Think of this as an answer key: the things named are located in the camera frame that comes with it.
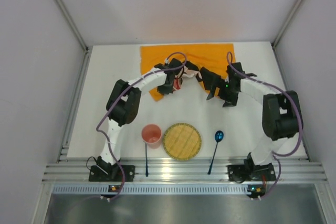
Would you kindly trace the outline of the orange cartoon mouse placemat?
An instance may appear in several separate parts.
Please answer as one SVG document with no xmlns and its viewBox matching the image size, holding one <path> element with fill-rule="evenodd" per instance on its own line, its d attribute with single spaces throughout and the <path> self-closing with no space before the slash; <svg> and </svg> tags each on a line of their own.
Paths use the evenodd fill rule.
<svg viewBox="0 0 336 224">
<path fill-rule="evenodd" d="M 202 82 L 200 69 L 206 69 L 215 72 L 221 76 L 221 79 L 226 79 L 227 60 L 222 57 L 225 53 L 234 49 L 233 44 L 180 44 L 180 45 L 159 45 L 159 46 L 142 46 L 140 48 L 141 74 L 150 71 L 155 65 L 164 64 L 166 59 L 177 59 L 181 62 L 187 61 L 183 71 L 177 76 L 174 81 L 174 91 L 181 87 L 180 81 L 184 77 L 195 77 L 202 88 L 209 93 L 210 88 L 205 88 Z M 151 90 L 150 95 L 155 101 L 163 98 L 156 90 Z"/>
</svg>

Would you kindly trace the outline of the pink plastic cup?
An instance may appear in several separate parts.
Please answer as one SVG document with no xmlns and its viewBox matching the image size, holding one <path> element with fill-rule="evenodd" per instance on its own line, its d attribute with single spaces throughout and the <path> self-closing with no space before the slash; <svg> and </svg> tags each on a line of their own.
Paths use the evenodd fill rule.
<svg viewBox="0 0 336 224">
<path fill-rule="evenodd" d="M 155 124 L 146 125 L 141 132 L 144 143 L 151 149 L 157 149 L 161 145 L 162 131 Z"/>
</svg>

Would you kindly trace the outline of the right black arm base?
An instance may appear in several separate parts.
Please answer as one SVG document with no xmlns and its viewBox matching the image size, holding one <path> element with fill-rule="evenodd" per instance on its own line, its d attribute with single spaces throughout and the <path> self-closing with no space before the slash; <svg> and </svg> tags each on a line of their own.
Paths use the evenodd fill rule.
<svg viewBox="0 0 336 224">
<path fill-rule="evenodd" d="M 276 175 L 272 164 L 256 166 L 255 168 L 247 168 L 245 165 L 228 165 L 228 177 L 230 182 L 262 182 L 275 181 Z"/>
</svg>

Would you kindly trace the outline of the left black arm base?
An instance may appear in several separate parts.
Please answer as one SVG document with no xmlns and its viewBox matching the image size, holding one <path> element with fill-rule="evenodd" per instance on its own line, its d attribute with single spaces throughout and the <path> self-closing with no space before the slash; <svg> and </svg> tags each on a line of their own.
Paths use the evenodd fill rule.
<svg viewBox="0 0 336 224">
<path fill-rule="evenodd" d="M 106 163 L 100 156 L 93 160 L 95 164 L 89 168 L 88 181 L 90 182 L 132 182 L 134 180 L 134 165 L 121 165 L 125 176 L 123 178 L 122 170 L 117 164 Z"/>
</svg>

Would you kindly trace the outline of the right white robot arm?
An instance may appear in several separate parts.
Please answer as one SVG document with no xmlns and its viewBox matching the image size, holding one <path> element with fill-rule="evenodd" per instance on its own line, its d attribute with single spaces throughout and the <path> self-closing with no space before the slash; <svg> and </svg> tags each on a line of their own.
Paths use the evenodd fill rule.
<svg viewBox="0 0 336 224">
<path fill-rule="evenodd" d="M 274 156 L 281 156 L 277 152 L 281 147 L 280 140 L 292 138 L 303 130 L 298 94 L 258 80 L 256 74 L 244 72 L 239 62 L 229 64 L 226 72 L 227 78 L 223 79 L 202 67 L 197 80 L 209 92 L 207 99 L 218 96 L 224 101 L 223 107 L 236 106 L 241 93 L 261 104 L 264 133 L 247 155 L 244 165 L 248 171 L 267 166 Z"/>
</svg>

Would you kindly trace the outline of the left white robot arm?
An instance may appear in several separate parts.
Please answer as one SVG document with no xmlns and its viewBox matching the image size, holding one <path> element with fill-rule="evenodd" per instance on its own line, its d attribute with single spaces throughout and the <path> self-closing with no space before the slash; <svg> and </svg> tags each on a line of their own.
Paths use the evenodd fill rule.
<svg viewBox="0 0 336 224">
<path fill-rule="evenodd" d="M 106 105 L 106 114 L 96 127 L 103 134 L 106 142 L 100 158 L 104 164 L 111 166 L 120 160 L 121 143 L 119 134 L 124 125 L 130 124 L 136 118 L 141 95 L 156 90 L 160 95 L 173 93 L 174 81 L 183 71 L 187 61 L 180 62 L 173 58 L 166 59 L 164 64 L 155 65 L 142 76 L 131 80 L 118 80 L 110 94 Z"/>
</svg>

